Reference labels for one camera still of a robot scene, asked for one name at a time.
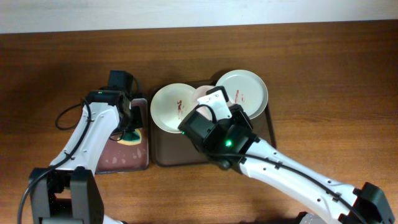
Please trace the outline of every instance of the wood grain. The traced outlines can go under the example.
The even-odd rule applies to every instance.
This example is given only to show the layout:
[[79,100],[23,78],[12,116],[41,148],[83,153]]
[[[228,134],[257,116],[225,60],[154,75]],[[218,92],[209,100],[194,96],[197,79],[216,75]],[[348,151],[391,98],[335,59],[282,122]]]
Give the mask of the wood grain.
[[[59,112],[133,73],[148,93],[172,82],[258,74],[279,150],[332,178],[380,186],[398,215],[398,22],[339,22],[0,35],[0,223],[15,223],[34,167],[71,132]],[[78,116],[71,114],[67,122]],[[106,213],[129,223],[239,223],[307,209],[272,187],[191,166],[97,175]],[[29,202],[24,223],[31,222]]]

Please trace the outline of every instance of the table surface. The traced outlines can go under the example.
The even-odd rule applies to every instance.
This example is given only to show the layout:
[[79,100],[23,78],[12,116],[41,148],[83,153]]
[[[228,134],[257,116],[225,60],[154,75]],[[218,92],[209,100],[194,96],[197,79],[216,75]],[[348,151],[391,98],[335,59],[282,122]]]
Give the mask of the table surface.
[[[386,193],[398,215],[398,21],[0,35],[0,223],[15,223],[34,167],[71,131],[57,115],[110,70],[143,92],[234,69],[269,90],[278,148],[331,178]],[[76,120],[79,112],[68,116]],[[308,211],[269,185],[215,166],[96,175],[106,214],[129,223],[239,223]],[[24,223],[31,222],[30,202]]]

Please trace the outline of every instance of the white wall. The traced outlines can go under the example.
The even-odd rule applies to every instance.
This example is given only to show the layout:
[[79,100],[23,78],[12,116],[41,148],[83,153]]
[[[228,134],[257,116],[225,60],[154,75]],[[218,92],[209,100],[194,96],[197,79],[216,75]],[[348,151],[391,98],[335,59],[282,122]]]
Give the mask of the white wall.
[[0,0],[0,33],[398,19],[398,0]]

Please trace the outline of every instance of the green light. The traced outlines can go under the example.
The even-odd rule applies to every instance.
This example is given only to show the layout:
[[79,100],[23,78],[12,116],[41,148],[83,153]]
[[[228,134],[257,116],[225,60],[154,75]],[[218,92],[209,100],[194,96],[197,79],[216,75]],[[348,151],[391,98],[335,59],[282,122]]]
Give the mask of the green light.
[[231,146],[232,146],[232,141],[231,141],[231,140],[227,140],[227,141],[225,142],[225,146],[226,146],[226,147],[231,147]]

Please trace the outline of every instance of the brown tabletop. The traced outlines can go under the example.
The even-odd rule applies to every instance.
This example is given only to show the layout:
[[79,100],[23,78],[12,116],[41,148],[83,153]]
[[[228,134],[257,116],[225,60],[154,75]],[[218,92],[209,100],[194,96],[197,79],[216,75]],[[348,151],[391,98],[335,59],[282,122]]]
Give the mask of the brown tabletop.
[[[382,188],[398,216],[398,22],[276,24],[0,35],[0,223],[15,223],[34,167],[71,131],[57,115],[109,71],[142,89],[233,69],[269,90],[278,148],[342,182]],[[79,116],[76,110],[65,123]],[[308,211],[277,189],[215,166],[96,175],[106,214],[129,223],[239,223]],[[24,223],[31,223],[30,202]]]

